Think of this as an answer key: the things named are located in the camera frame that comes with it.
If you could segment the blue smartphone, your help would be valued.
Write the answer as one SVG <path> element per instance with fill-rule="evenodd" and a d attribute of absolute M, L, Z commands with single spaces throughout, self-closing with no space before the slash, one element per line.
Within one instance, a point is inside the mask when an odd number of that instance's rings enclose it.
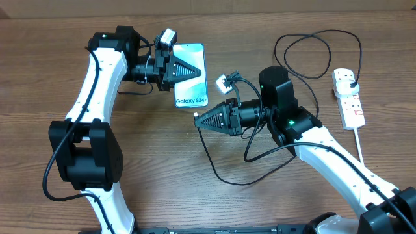
<path fill-rule="evenodd" d="M 179 59 L 174 72 L 181 78 L 181 81 L 174 85 L 175 106 L 207 106 L 209 99 L 203 44 L 176 44 L 173 47 L 173 55 Z"/>

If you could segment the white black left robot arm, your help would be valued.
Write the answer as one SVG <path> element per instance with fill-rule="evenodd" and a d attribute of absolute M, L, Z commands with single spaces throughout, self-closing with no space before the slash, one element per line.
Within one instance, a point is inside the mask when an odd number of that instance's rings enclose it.
<path fill-rule="evenodd" d="M 110 125 L 120 83 L 169 91 L 177 83 L 199 77 L 201 69 L 172 54 L 176 42 L 177 33 L 171 29 L 156 36 L 153 44 L 132 26 L 95 33 L 86 47 L 89 65 L 78 98 L 65 120 L 49 126 L 53 154 L 43 175 L 43 192 L 54 202 L 87 198 L 101 224 L 100 233 L 140 231 L 122 194 L 123 153 Z M 47 179 L 54 164 L 77 194 L 58 199 L 49 193 Z"/>

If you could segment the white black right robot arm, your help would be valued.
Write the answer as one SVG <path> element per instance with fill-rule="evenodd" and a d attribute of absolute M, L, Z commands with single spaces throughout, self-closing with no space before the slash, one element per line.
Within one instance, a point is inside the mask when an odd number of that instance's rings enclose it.
<path fill-rule="evenodd" d="M 289 150 L 322 175 L 357 216 L 349 219 L 327 212 L 306 224 L 282 224 L 278 233 L 415 232 L 415 188 L 400 190 L 347 152 L 316 116 L 298 104 L 287 69 L 263 69 L 259 84 L 257 99 L 242 102 L 235 97 L 205 114 L 194 114 L 195 127 L 237 136 L 245 127 L 266 125 L 277 146 L 256 158 Z"/>

